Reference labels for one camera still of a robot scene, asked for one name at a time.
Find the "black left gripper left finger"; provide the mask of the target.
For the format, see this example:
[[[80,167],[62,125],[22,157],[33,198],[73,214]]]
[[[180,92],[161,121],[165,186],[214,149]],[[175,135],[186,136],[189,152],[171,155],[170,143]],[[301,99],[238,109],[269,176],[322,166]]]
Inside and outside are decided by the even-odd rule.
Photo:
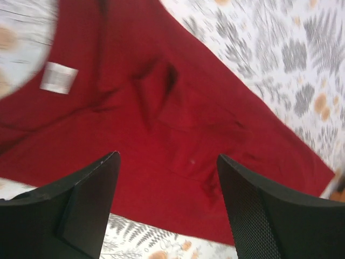
[[[99,258],[120,155],[1,200],[1,258]]]

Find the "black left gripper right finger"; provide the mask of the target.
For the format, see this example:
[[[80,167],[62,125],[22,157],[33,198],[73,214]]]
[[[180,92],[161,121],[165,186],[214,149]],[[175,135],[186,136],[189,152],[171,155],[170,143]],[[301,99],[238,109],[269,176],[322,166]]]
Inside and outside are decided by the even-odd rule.
[[[344,203],[310,196],[228,156],[217,170],[238,258],[344,258]]]

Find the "dark red t-shirt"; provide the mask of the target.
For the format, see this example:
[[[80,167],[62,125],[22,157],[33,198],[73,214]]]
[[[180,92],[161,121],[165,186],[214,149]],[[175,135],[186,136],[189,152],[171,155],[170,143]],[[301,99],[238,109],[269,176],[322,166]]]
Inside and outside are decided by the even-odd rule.
[[[68,94],[43,68],[1,100],[1,177],[43,186],[121,155],[112,213],[233,244],[216,160],[226,154],[320,196],[324,162],[159,1],[59,1],[48,64],[78,71]]]

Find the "floral patterned table mat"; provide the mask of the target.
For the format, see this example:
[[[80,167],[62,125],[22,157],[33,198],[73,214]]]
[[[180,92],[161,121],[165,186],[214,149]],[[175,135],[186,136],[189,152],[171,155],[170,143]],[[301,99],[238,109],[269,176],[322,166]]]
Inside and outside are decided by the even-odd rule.
[[[332,170],[344,174],[344,1],[159,1]],[[78,71],[48,64],[59,1],[1,1],[1,100],[43,68],[68,94]],[[1,177],[1,199],[35,187]],[[236,258],[232,244],[111,212],[101,258]]]

